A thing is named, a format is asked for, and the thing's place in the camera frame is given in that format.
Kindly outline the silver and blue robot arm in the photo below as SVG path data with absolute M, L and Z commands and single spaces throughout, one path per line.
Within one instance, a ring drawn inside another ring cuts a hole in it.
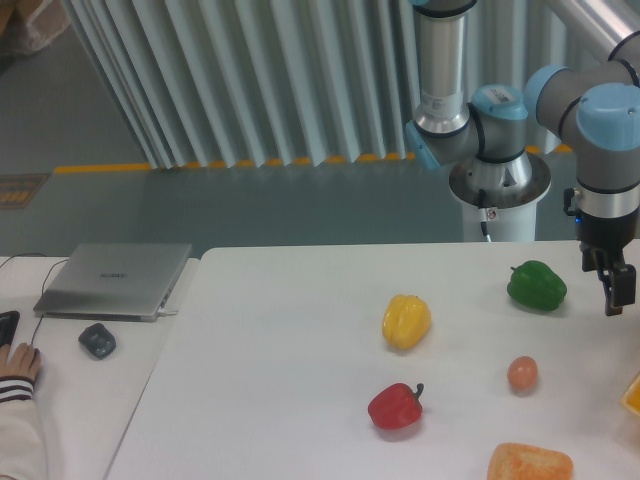
M 603 285 L 605 311 L 636 300 L 624 258 L 639 218 L 639 17 L 622 1 L 554 1 L 551 10 L 599 60 L 576 72 L 549 65 L 523 90 L 486 85 L 466 96 L 469 1 L 415 1 L 420 100 L 406 137 L 428 168 L 451 164 L 449 187 L 467 209 L 466 235 L 531 239 L 550 186 L 546 163 L 525 150 L 528 119 L 568 145 L 576 183 L 564 193 L 582 268 Z

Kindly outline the person's hand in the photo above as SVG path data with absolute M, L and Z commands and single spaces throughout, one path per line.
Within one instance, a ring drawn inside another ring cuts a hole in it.
M 9 345 L 0 349 L 0 375 L 2 380 L 22 379 L 35 383 L 42 365 L 41 353 L 31 344 L 21 343 L 14 351 Z

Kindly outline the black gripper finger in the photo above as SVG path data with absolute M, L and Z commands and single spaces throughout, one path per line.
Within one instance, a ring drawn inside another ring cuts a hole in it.
M 636 301 L 636 269 L 624 264 L 599 273 L 605 293 L 605 314 L 615 316 L 623 313 L 624 307 Z

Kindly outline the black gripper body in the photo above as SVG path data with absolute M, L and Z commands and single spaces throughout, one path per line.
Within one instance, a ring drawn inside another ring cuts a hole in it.
M 575 220 L 584 272 L 629 270 L 623 250 L 636 233 L 638 186 L 623 191 L 567 188 L 563 192 L 563 212 Z

